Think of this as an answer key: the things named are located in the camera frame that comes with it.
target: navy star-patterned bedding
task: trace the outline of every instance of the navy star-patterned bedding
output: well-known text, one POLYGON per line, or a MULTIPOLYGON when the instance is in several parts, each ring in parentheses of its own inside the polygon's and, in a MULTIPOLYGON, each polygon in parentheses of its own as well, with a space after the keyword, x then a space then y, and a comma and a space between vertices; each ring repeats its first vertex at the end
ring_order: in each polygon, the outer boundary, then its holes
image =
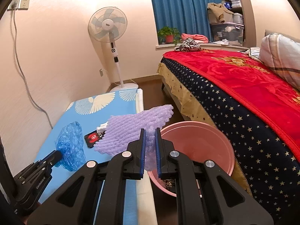
POLYGON ((253 198, 277 221, 300 188, 300 165, 290 149, 259 117, 209 80, 174 60, 161 62, 230 140, 253 198))

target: red blanket edge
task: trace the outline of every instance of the red blanket edge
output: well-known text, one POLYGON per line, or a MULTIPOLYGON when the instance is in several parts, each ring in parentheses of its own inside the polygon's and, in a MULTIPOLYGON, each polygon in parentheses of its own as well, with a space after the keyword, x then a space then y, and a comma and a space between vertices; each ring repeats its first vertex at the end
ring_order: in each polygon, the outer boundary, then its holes
MULTIPOLYGON (((164 55, 165 58, 173 60, 172 57, 168 57, 164 55)), ((272 119, 270 119, 267 115, 265 115, 262 111, 260 111, 255 105, 247 101, 244 97, 242 97, 237 92, 233 91, 231 88, 227 87, 227 85, 223 84, 219 80, 211 77, 209 74, 196 69, 195 67, 191 65, 185 65, 182 62, 176 61, 185 67, 189 68, 190 70, 193 70, 195 73, 200 74, 201 76, 207 78, 209 81, 213 82, 216 86, 224 90, 227 94, 229 94, 231 97, 233 97, 235 100, 237 100, 239 103, 241 103, 244 107, 248 108, 251 112, 253 112, 256 116, 258 116, 261 120, 263 120, 269 127, 271 127, 274 132, 285 142, 285 144, 290 148, 292 153, 294 154, 295 158, 300 162, 300 149, 294 142, 294 140, 286 134, 277 124, 275 124, 272 119)))

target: pink plastic bucket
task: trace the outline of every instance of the pink plastic bucket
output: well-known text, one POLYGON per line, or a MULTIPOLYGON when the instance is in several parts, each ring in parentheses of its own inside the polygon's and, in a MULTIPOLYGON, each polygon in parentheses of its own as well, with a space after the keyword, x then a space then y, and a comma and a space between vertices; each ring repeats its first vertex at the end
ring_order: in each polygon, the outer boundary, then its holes
MULTIPOLYGON (((234 168, 233 148, 226 136, 218 129, 201 122, 186 121, 172 124, 161 130, 161 137, 173 142, 175 150, 191 160, 213 160, 230 176, 234 168)), ((176 197, 165 189, 157 171, 148 172, 152 182, 163 192, 176 197)))

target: pink towel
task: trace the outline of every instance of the pink towel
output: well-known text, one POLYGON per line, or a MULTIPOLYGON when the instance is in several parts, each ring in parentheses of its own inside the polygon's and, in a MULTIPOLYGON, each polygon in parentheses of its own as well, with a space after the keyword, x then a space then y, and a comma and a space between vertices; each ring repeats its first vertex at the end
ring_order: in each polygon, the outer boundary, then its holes
POLYGON ((204 35, 188 35, 181 34, 181 39, 193 38, 194 40, 200 40, 200 43, 208 43, 208 38, 204 35))

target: crumpled blue plastic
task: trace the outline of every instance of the crumpled blue plastic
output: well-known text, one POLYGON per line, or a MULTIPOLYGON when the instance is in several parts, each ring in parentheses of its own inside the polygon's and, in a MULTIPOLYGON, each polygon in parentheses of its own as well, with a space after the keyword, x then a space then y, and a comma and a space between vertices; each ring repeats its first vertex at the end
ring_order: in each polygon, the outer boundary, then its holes
POLYGON ((63 127, 56 141, 56 149, 62 153, 62 159, 56 163, 70 172, 77 171, 86 162, 83 152, 82 128, 78 122, 63 127))

